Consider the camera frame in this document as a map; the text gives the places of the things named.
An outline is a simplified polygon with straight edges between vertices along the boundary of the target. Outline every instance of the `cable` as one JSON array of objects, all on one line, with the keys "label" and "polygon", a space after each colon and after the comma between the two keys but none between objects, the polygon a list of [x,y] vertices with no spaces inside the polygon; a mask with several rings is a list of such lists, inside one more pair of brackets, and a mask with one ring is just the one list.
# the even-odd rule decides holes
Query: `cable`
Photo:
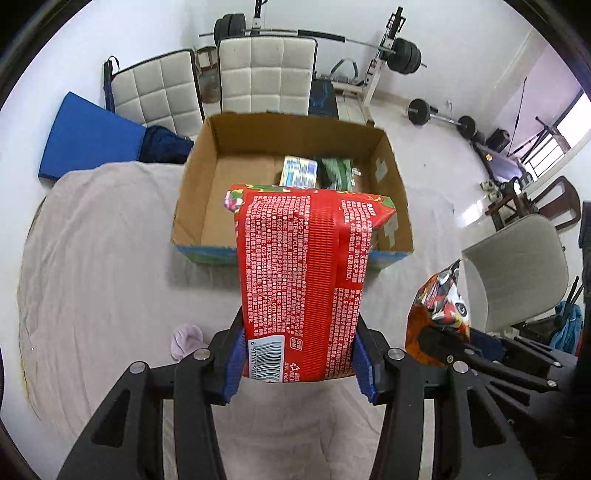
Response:
[{"label": "cable", "polygon": [[511,147],[513,146],[513,140],[515,139],[515,133],[517,132],[517,125],[519,125],[519,115],[521,113],[521,107],[523,105],[523,94],[525,93],[525,82],[527,82],[527,77],[523,81],[523,90],[521,91],[521,101],[519,102],[519,110],[517,111],[517,118],[515,119],[515,128],[513,129],[513,136],[511,137],[511,143],[509,144],[509,152],[511,152]]}]

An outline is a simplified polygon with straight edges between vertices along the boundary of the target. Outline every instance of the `white padded chair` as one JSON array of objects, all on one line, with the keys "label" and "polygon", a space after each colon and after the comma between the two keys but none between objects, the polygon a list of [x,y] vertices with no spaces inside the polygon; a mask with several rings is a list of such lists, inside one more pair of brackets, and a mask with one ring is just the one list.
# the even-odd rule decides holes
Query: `white padded chair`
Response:
[{"label": "white padded chair", "polygon": [[463,251],[470,324],[483,332],[552,309],[569,286],[562,244],[552,223],[528,215]]},{"label": "white padded chair", "polygon": [[161,125],[195,140],[205,115],[193,50],[132,65],[112,78],[115,112],[145,127]]},{"label": "white padded chair", "polygon": [[307,115],[316,50],[313,38],[224,38],[217,54],[221,110]]}]

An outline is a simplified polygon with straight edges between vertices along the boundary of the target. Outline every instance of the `barcode number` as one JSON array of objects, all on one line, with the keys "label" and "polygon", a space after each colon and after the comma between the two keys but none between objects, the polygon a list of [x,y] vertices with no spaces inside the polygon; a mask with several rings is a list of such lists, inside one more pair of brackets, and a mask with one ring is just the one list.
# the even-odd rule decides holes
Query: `barcode number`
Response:
[{"label": "barcode number", "polygon": [[271,335],[248,341],[250,377],[265,382],[281,382],[283,376],[283,335]]}]

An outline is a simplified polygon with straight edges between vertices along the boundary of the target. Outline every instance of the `window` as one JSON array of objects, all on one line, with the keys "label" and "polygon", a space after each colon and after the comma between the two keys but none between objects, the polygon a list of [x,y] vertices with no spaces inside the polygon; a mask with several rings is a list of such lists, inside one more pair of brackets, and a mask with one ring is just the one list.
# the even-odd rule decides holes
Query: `window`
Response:
[{"label": "window", "polygon": [[[591,101],[587,95],[581,91],[553,127],[566,139],[570,148],[579,143],[591,129]],[[548,131],[540,132],[537,138],[535,148],[530,149],[521,159],[534,180],[564,156],[563,148]]]}]

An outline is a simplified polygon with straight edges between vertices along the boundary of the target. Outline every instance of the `blue mat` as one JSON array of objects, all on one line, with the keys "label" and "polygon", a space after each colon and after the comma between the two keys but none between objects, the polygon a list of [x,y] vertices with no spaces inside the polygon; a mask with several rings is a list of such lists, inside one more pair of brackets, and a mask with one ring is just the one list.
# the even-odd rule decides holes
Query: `blue mat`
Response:
[{"label": "blue mat", "polygon": [[39,176],[59,179],[72,170],[139,157],[145,127],[69,92],[45,145]]}]

